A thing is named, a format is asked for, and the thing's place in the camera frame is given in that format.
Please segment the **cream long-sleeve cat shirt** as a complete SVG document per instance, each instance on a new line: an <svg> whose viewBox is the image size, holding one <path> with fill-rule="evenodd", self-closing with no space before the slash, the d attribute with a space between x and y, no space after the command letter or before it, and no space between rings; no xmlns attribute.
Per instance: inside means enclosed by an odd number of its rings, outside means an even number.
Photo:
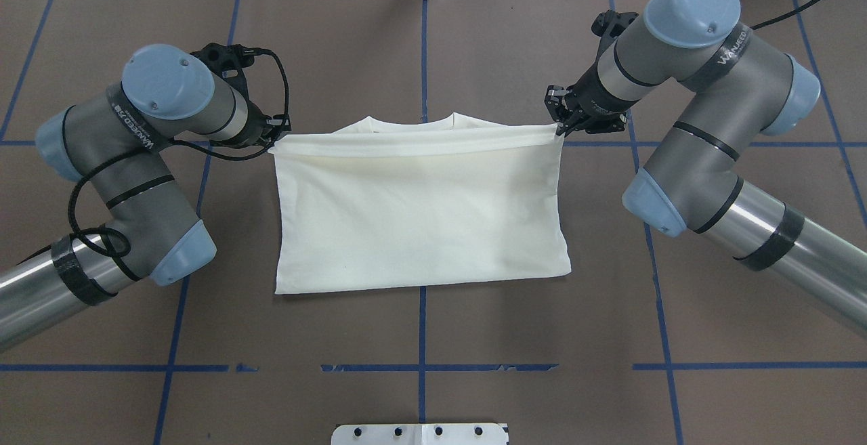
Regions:
<svg viewBox="0 0 867 445"><path fill-rule="evenodd" d="M552 278L572 271L557 125L366 117L279 140L275 293Z"/></svg>

